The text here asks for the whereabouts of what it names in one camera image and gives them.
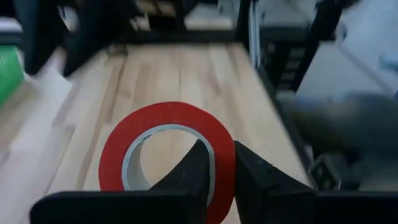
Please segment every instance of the green object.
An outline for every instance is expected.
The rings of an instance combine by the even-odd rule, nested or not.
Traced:
[[[23,79],[24,74],[16,48],[0,46],[0,106],[11,96]]]

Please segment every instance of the wooden surface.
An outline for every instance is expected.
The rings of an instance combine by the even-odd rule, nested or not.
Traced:
[[[59,58],[0,108],[0,223],[27,223],[30,206],[61,190],[99,190],[104,143],[129,113],[162,101],[184,101],[218,118],[232,137],[307,183],[286,130],[239,44],[129,47],[128,58],[100,52],[72,80]],[[195,138],[154,134],[141,162],[153,184]],[[239,223],[235,204],[224,223]]]

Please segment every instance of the red tape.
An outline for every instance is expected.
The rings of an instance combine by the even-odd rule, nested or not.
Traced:
[[[134,140],[148,129],[179,124],[207,139],[215,156],[215,189],[207,207],[207,223],[219,224],[227,216],[235,193],[235,150],[226,128],[211,114],[182,102],[165,102],[141,108],[124,118],[106,141],[99,164],[101,190],[124,190],[124,156]]]

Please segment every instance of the tape core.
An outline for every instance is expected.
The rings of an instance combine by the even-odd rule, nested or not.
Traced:
[[[209,141],[198,131],[181,124],[163,124],[144,131],[140,134],[130,145],[126,154],[124,155],[122,164],[122,182],[125,190],[148,190],[150,183],[145,178],[142,171],[140,157],[141,149],[144,141],[154,133],[166,130],[182,130],[193,134],[200,139],[207,148],[209,153],[209,192],[207,196],[207,205],[209,206],[215,189],[215,155],[214,150]]]

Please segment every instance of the wooden table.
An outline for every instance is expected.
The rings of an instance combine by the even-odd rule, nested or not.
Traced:
[[[235,140],[293,178],[307,175],[248,55],[239,44],[141,45],[127,58],[100,52],[63,79],[60,59],[26,81],[0,108],[0,223],[27,223],[30,206],[61,190],[99,190],[104,143],[129,113],[183,101],[218,118]],[[144,144],[141,161],[155,183],[195,142],[164,131]],[[239,223],[235,204],[224,223]]]

